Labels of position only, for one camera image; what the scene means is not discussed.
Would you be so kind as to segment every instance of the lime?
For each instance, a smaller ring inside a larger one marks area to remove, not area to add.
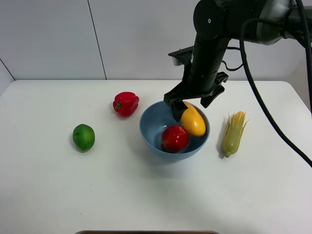
[[[83,152],[87,152],[92,148],[96,140],[93,129],[86,125],[80,124],[73,131],[73,142]]]

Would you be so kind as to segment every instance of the white table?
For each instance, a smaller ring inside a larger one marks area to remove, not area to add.
[[[177,83],[13,82],[0,97],[0,233],[311,234],[312,169],[275,133],[247,82],[227,82],[204,109],[211,134],[196,155],[167,163],[150,153],[140,116]],[[256,84],[284,133],[311,157],[311,114],[293,88]],[[122,91],[140,97],[127,119],[111,107]],[[223,123],[240,110],[250,119],[240,148],[221,158]],[[96,133],[87,153],[70,140],[81,123]]]

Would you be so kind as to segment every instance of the bell pepper stem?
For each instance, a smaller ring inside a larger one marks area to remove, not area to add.
[[[115,109],[121,109],[121,104],[120,104],[120,103],[117,103]]]

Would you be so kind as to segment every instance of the black cable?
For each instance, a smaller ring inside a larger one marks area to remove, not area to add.
[[[240,51],[240,48],[232,47],[232,46],[228,46],[228,47],[226,47],[226,49],[227,50],[239,50]],[[229,72],[237,71],[238,69],[240,69],[243,66],[243,64],[241,64],[239,67],[229,68],[228,65],[226,64],[226,61],[222,60],[221,62],[225,65],[226,70],[229,71]]]
[[[270,112],[268,111],[266,105],[264,104],[260,93],[257,90],[256,85],[254,84],[254,80],[252,77],[252,74],[249,70],[249,66],[248,66],[248,62],[247,62],[247,55],[245,52],[245,45],[244,45],[244,35],[245,35],[245,29],[247,24],[249,24],[250,22],[261,22],[261,23],[268,23],[270,25],[274,25],[274,26],[279,26],[279,24],[276,24],[274,21],[271,20],[267,20],[267,19],[249,19],[246,22],[243,23],[243,26],[241,28],[241,33],[240,33],[240,38],[239,38],[239,45],[240,45],[240,54],[242,56],[242,60],[243,60],[243,65],[244,65],[244,69],[246,72],[246,76],[247,76],[247,80],[253,90],[253,93],[257,99],[257,101],[259,102],[259,105],[261,107],[261,109],[263,110],[265,116],[268,118],[270,124],[273,126],[273,128],[275,129],[275,131],[277,132],[277,134],[296,152],[298,153],[309,165],[310,167],[312,167],[312,161],[297,147],[295,146],[284,134],[283,132],[280,130],[280,128],[278,127],[278,125],[276,124],[276,122],[274,121],[274,119],[272,118]]]
[[[310,110],[312,111],[312,57],[311,57],[311,40],[309,34],[308,21],[306,16],[306,11],[304,9],[303,3],[301,0],[295,0],[298,7],[298,12],[301,21],[301,27],[304,38],[304,47],[306,48],[306,58],[307,58],[307,72],[308,72],[308,87],[309,87],[309,95],[310,95]]]

